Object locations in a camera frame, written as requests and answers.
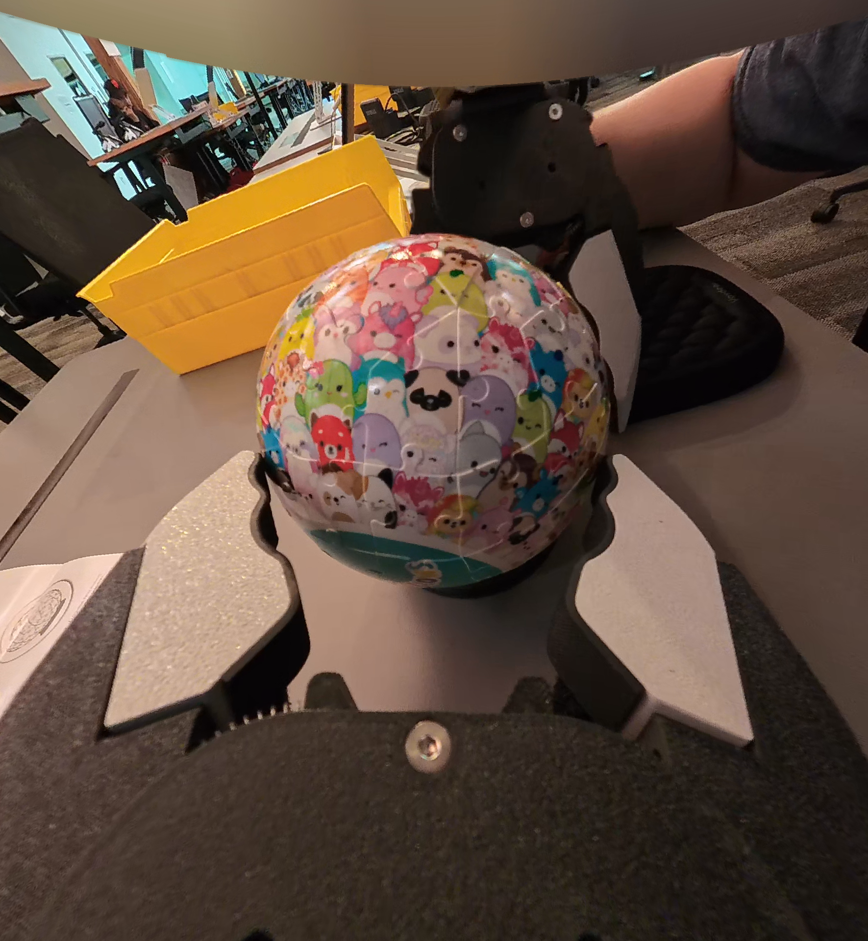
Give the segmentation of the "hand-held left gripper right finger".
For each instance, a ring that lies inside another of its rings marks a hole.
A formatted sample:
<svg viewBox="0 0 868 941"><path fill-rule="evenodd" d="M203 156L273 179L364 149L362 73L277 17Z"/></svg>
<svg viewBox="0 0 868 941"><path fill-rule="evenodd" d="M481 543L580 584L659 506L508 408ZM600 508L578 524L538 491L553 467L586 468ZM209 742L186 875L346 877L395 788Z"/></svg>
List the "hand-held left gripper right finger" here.
<svg viewBox="0 0 868 941"><path fill-rule="evenodd" d="M657 717L749 745L718 563L697 525L616 454L597 475L583 547L547 640L582 711L631 740Z"/></svg>

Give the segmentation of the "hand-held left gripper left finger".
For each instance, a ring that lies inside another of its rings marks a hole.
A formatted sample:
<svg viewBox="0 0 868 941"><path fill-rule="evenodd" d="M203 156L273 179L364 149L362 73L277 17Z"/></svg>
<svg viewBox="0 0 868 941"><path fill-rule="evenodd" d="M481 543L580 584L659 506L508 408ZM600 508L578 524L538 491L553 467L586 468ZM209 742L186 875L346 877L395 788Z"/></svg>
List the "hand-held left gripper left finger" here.
<svg viewBox="0 0 868 941"><path fill-rule="evenodd" d="M309 653L263 463L238 453L146 539L103 728L121 734L200 710L224 731L283 712Z"/></svg>

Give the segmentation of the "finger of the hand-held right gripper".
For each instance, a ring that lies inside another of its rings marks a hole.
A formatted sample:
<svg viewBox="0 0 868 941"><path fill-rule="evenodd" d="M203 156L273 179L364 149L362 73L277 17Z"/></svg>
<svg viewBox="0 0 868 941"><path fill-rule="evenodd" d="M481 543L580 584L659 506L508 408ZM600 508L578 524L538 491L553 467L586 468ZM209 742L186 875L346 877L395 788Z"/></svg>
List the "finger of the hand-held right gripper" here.
<svg viewBox="0 0 868 941"><path fill-rule="evenodd" d="M569 284L595 323L612 378L616 428L625 430L638 378L642 320L611 231L584 242L570 265Z"/></svg>

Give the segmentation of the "colourful cartoon puzzle ball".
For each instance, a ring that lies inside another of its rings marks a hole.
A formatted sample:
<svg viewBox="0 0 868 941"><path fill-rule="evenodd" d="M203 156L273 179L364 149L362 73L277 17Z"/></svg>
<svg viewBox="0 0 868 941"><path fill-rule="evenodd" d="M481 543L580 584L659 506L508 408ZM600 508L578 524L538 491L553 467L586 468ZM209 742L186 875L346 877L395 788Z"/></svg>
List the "colourful cartoon puzzle ball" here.
<svg viewBox="0 0 868 941"><path fill-rule="evenodd" d="M268 485L350 568L472 593L577 514L607 379L572 293L510 249L435 234L362 249L303 288L264 347Z"/></svg>

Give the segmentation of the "person's right forearm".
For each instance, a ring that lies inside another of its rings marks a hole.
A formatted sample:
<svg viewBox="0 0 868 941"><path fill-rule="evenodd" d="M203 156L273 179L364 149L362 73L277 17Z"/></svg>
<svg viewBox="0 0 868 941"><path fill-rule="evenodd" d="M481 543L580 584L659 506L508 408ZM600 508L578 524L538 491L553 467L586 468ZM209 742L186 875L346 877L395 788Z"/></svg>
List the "person's right forearm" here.
<svg viewBox="0 0 868 941"><path fill-rule="evenodd" d="M776 197L822 173L763 167L739 148L731 101L744 55L719 55L596 111L639 229L679 228Z"/></svg>

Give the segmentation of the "black round ball stand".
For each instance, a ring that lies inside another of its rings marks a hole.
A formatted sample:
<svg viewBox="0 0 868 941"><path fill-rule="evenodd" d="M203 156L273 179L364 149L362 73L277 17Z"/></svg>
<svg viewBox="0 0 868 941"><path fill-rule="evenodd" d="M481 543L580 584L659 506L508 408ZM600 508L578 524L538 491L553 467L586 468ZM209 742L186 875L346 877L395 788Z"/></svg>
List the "black round ball stand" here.
<svg viewBox="0 0 868 941"><path fill-rule="evenodd" d="M504 571L496 576L487 578L481 582L475 582L456 587L433 587L427 589L428 593L437 594L448 598L474 599L493 594L499 594L510 590L517 585L525 582L535 571L538 571L545 563L546 559L552 554L553 545L548 545L538 552L532 559L523 565L509 571Z"/></svg>

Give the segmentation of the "black quilted wrist rest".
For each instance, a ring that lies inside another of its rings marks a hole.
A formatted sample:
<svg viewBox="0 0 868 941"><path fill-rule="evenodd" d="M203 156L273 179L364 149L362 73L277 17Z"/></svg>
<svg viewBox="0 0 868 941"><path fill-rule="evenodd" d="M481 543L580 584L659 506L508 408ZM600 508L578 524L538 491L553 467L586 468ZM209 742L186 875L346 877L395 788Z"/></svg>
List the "black quilted wrist rest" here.
<svg viewBox="0 0 868 941"><path fill-rule="evenodd" d="M690 265L644 272L641 354L628 423L710 405L772 375L781 323L726 278Z"/></svg>

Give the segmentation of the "white instruction leaflet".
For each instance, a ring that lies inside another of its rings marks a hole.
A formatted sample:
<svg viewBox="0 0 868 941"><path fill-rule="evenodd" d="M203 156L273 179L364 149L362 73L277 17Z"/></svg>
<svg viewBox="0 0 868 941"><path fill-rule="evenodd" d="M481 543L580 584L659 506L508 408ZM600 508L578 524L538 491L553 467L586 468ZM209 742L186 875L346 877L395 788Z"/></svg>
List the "white instruction leaflet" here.
<svg viewBox="0 0 868 941"><path fill-rule="evenodd" d="M122 556L0 571L0 722Z"/></svg>

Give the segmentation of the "black chair caster base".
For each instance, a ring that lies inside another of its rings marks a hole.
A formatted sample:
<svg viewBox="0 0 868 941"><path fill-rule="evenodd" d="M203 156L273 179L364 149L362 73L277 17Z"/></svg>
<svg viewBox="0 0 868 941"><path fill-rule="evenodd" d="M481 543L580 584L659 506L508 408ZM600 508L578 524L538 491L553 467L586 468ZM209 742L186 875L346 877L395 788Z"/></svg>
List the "black chair caster base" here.
<svg viewBox="0 0 868 941"><path fill-rule="evenodd" d="M847 183L834 189L826 202L816 208L810 216L810 222L817 225L826 225L836 218L840 210L840 201L844 197L868 192L868 179Z"/></svg>

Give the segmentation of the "yellow plastic bin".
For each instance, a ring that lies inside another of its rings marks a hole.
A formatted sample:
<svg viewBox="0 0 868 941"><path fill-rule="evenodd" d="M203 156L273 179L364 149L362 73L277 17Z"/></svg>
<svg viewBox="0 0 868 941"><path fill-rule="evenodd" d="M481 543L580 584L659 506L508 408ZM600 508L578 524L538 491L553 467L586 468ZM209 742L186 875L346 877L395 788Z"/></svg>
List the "yellow plastic bin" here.
<svg viewBox="0 0 868 941"><path fill-rule="evenodd" d="M410 228L371 136L160 222L78 295L177 374L264 347L333 265Z"/></svg>

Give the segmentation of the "person's dark blue shirt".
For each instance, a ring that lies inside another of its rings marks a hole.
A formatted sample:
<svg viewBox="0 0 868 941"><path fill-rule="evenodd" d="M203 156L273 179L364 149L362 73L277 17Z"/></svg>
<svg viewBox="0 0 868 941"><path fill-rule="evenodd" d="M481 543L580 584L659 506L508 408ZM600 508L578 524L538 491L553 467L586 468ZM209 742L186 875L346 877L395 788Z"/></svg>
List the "person's dark blue shirt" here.
<svg viewBox="0 0 868 941"><path fill-rule="evenodd" d="M749 47L731 110L739 148L760 166L868 167L868 17Z"/></svg>

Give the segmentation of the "black chair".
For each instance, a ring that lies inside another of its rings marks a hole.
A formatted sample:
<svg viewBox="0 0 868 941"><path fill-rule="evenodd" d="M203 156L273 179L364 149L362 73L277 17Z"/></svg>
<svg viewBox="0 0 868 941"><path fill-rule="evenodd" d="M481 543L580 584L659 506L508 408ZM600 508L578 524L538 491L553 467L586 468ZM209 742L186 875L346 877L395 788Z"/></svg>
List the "black chair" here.
<svg viewBox="0 0 868 941"><path fill-rule="evenodd" d="M0 309L29 322L82 316L116 339L80 292L155 225L63 137L9 119L0 133ZM1 316L0 347L44 382L58 372Z"/></svg>

